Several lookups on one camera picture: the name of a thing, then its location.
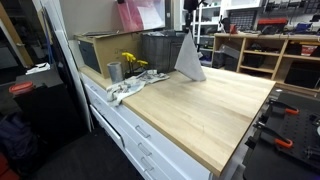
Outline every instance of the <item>butcher block top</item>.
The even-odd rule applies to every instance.
[[[81,72],[106,88],[90,69]],[[206,81],[179,72],[147,85],[122,103],[196,161],[220,176],[275,82],[203,67]]]

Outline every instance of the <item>door frame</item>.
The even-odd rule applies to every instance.
[[[23,67],[26,67],[27,64],[24,62],[23,57],[20,53],[20,51],[18,50],[16,44],[13,42],[13,39],[11,38],[6,26],[4,26],[2,20],[0,19],[0,28],[2,29],[4,35],[7,37],[12,49],[14,50],[14,52],[16,53],[16,55],[18,56],[20,63],[22,64]]]
[[[5,11],[4,7],[2,6],[2,3],[0,2],[0,20],[1,20],[1,28],[3,32],[5,32],[6,37],[8,40],[12,40],[10,42],[12,48],[16,52],[18,50],[19,53],[16,52],[21,64],[26,66],[33,65],[33,62],[26,50],[26,48],[23,45],[23,42],[21,41],[21,38],[19,34],[17,33],[16,29],[14,28],[7,12]]]

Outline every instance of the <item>metal cup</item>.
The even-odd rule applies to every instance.
[[[121,62],[111,62],[107,64],[112,84],[123,81]]]

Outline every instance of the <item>cabinet drawer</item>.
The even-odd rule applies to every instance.
[[[104,100],[102,100],[95,92],[93,92],[87,84],[85,88],[91,104],[97,109],[97,111],[105,117],[109,123],[118,128],[118,122],[115,111]]]
[[[85,74],[81,73],[82,75],[82,80],[86,85],[88,85],[88,88],[91,89],[93,92],[98,94],[102,99],[107,98],[107,92],[104,90],[102,87],[100,87],[97,83],[92,81],[88,76]]]
[[[160,134],[124,105],[115,108],[118,122],[137,144],[142,143],[151,158],[171,179],[209,179],[210,171]]]
[[[123,149],[122,138],[117,133],[117,131],[110,126],[110,124],[98,113],[98,111],[92,105],[90,105],[90,108],[92,114],[96,117],[101,127],[109,134],[109,136],[120,147],[120,149]]]
[[[140,174],[145,179],[150,180],[169,179],[165,173],[152,160],[148,159],[137,147],[137,144],[131,138],[126,139],[125,153]]]

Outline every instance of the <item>cardboard box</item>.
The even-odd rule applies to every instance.
[[[141,59],[140,35],[141,32],[133,32],[92,37],[77,35],[76,38],[78,39],[78,41],[92,43],[101,73],[97,71],[95,72],[106,79],[110,77],[107,68],[108,63],[121,62],[123,72],[128,70],[128,62],[126,61],[125,57],[121,55],[123,52],[129,52],[133,54],[137,59]]]

